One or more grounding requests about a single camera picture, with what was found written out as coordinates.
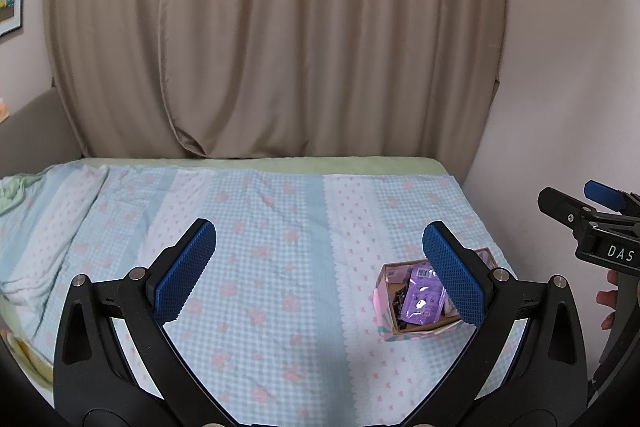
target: curtain fold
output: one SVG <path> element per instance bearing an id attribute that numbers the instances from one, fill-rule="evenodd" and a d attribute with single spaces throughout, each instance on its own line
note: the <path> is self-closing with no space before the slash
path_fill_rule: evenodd
<path id="1" fill-rule="evenodd" d="M 159 84 L 159 0 L 44 0 L 50 63 L 85 155 L 182 157 Z"/>
<path id="2" fill-rule="evenodd" d="M 165 107 L 201 156 L 431 156 L 462 179 L 505 3 L 161 0 Z"/>

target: blue gingham bedsheet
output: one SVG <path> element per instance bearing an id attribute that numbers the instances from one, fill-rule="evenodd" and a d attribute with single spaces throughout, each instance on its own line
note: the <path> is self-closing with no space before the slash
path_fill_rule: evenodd
<path id="1" fill-rule="evenodd" d="M 509 267 L 449 176 L 75 162 L 51 169 L 0 216 L 0 289 L 52 360 L 74 275 L 118 279 L 149 266 L 198 217 L 215 224 L 216 253 L 165 329 L 204 386 L 249 425 L 393 424 L 426 396 L 473 327 L 385 343 L 371 296 L 383 263 L 422 256 L 431 221 Z M 123 322 L 116 329 L 138 382 L 157 393 Z M 522 329 L 514 327 L 484 393 L 502 381 Z"/>

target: cardboard box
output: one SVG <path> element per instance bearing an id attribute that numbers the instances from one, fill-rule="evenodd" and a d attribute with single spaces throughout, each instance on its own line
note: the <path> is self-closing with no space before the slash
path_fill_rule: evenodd
<path id="1" fill-rule="evenodd" d="M 490 268 L 497 268 L 494 256 L 488 248 L 476 250 L 480 258 Z M 373 291 L 373 307 L 376 311 L 376 321 L 378 323 L 378 333 L 387 342 L 407 341 L 412 339 L 424 339 L 457 330 L 462 324 L 459 315 L 454 317 L 442 316 L 439 321 L 432 324 L 417 326 L 409 324 L 404 330 L 398 329 L 396 314 L 393 312 L 392 302 L 396 292 L 402 289 L 411 276 L 412 268 L 424 263 L 425 258 L 416 261 L 405 261 L 403 263 L 388 263 L 382 266 L 376 288 Z"/>

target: human hand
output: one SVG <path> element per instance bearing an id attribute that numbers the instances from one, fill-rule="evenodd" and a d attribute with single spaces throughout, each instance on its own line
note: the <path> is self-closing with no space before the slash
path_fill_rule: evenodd
<path id="1" fill-rule="evenodd" d="M 618 286 L 618 272 L 614 270 L 609 270 L 607 272 L 607 282 Z M 608 292 L 598 292 L 596 294 L 596 302 L 598 304 L 602 304 L 603 306 L 608 306 L 609 308 L 616 307 L 618 303 L 618 290 L 610 290 Z M 600 327 L 603 330 L 610 330 L 613 326 L 613 320 L 616 318 L 616 312 L 612 312 L 607 315 L 607 318 L 603 320 Z"/>

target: green blanket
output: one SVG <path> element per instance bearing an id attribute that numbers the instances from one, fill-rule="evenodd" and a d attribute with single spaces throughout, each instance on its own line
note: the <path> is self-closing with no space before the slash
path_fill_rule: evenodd
<path id="1" fill-rule="evenodd" d="M 446 175 L 445 168 L 431 158 L 410 156 L 342 156 L 334 158 L 258 158 L 255 160 L 134 160 L 86 158 L 93 167 L 100 165 L 144 165 L 149 167 L 257 169 L 285 174 L 368 174 L 369 176 L 432 174 Z"/>
<path id="2" fill-rule="evenodd" d="M 45 172 L 43 171 L 40 174 L 16 174 L 15 176 L 1 179 L 0 216 L 22 203 L 27 188 L 42 178 Z"/>

